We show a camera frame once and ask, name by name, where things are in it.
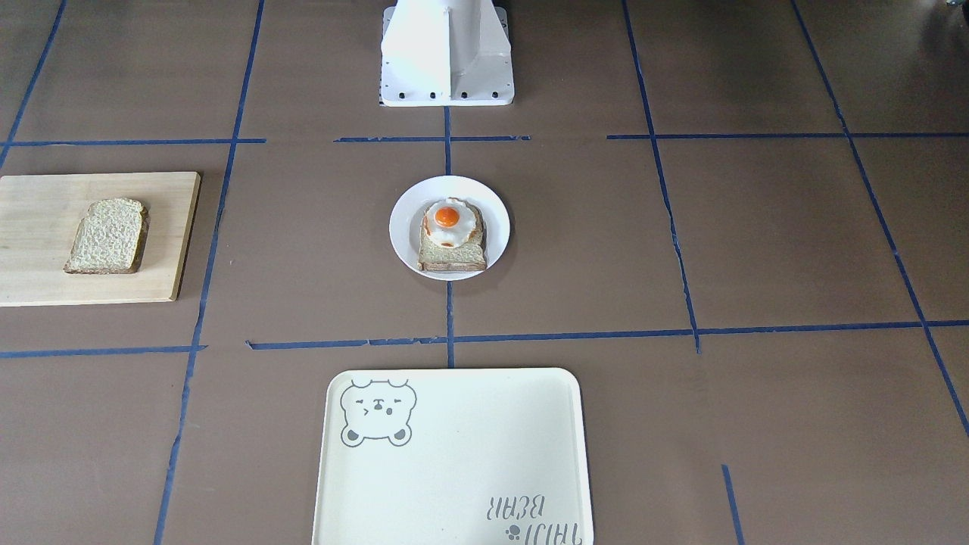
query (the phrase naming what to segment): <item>orange egg yolk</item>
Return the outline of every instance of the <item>orange egg yolk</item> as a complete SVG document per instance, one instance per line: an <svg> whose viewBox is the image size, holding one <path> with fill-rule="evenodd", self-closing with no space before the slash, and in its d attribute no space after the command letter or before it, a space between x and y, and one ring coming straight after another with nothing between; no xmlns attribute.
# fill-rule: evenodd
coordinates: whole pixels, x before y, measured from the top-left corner
<svg viewBox="0 0 969 545"><path fill-rule="evenodd" d="M460 218L461 214L451 207L441 207L434 212L434 221L441 227L453 227Z"/></svg>

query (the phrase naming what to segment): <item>white metal bracket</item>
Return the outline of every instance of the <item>white metal bracket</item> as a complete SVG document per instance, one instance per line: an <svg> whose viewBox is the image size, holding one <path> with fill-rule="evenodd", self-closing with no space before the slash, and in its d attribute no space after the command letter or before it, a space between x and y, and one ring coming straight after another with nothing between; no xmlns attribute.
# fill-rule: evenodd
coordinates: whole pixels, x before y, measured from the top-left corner
<svg viewBox="0 0 969 545"><path fill-rule="evenodd" d="M384 11L381 103L511 104L508 36L508 14L491 0L398 0Z"/></svg>

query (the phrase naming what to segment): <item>white round plate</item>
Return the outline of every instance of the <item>white round plate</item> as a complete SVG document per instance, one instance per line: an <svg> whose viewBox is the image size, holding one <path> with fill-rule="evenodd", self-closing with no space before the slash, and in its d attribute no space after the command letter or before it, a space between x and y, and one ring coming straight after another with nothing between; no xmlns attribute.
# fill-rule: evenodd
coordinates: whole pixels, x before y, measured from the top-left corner
<svg viewBox="0 0 969 545"><path fill-rule="evenodd" d="M391 244L411 271L437 280L463 280L482 271L432 272L418 269L421 219L430 205L455 197L478 207L484 222L484 260L490 268L508 245L512 222L498 195L483 183L464 176L436 176L418 182L397 199L391 212Z"/></svg>

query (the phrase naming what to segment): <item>bear drawing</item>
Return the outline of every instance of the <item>bear drawing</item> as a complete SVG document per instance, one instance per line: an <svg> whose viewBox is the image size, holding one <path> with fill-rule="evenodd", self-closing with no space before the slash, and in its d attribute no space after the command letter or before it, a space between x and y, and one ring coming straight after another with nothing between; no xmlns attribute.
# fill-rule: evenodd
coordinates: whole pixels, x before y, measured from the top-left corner
<svg viewBox="0 0 969 545"><path fill-rule="evenodd" d="M343 444L356 447L364 439L386 439L398 447L407 444L411 440L408 421L417 400L407 381L400 385L389 380L371 380L362 386L352 384L340 396L347 421L340 433Z"/></svg>

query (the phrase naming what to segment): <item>bread slice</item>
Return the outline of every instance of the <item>bread slice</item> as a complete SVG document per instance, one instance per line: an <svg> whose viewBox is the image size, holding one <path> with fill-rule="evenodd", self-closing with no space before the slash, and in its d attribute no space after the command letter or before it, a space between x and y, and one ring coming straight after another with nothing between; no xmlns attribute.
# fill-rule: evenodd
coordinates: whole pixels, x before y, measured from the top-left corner
<svg viewBox="0 0 969 545"><path fill-rule="evenodd" d="M421 222L421 250L418 252L418 266L422 271L446 273L487 269L485 224L482 222L481 211L467 202L464 204L475 213L475 229L468 241L456 248L439 246L430 239L427 234L427 215L424 214Z"/></svg>
<svg viewBox="0 0 969 545"><path fill-rule="evenodd" d="M64 272L135 273L141 266L147 236L148 208L144 204L124 197L98 201L80 221Z"/></svg>

